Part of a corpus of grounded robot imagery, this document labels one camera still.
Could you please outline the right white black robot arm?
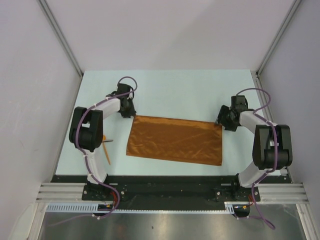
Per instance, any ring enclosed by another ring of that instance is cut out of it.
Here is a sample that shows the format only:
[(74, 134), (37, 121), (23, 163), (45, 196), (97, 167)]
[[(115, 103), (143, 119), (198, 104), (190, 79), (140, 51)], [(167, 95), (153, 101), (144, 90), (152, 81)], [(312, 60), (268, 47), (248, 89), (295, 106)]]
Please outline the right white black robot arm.
[(238, 182), (230, 188), (231, 196), (242, 201), (268, 174), (289, 167), (293, 162), (291, 129), (276, 124), (249, 108), (244, 95), (231, 97), (231, 105), (222, 105), (216, 123), (226, 131), (235, 132), (239, 127), (254, 135), (252, 162), (237, 175)]

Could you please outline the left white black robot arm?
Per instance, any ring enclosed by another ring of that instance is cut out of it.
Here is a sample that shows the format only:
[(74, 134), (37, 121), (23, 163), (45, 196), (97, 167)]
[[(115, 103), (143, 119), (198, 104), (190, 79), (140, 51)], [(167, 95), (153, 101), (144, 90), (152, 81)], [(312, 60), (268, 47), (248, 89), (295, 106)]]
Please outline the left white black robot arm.
[(83, 154), (87, 180), (96, 184), (93, 194), (100, 200), (107, 199), (111, 193), (111, 188), (103, 183), (107, 178), (107, 172), (102, 158), (98, 156), (99, 147), (103, 143), (103, 122), (115, 113), (119, 113), (122, 118), (134, 117), (135, 90), (136, 88), (128, 84), (118, 83), (117, 90), (100, 102), (89, 108), (76, 107), (73, 111), (68, 138)]

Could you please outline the orange cloth napkin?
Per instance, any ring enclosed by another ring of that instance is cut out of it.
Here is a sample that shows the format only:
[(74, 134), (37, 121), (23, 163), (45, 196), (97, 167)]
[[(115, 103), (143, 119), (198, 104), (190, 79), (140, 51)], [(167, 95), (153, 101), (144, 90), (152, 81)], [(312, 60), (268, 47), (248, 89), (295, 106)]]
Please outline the orange cloth napkin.
[(213, 122), (136, 116), (126, 154), (132, 157), (221, 166), (222, 126)]

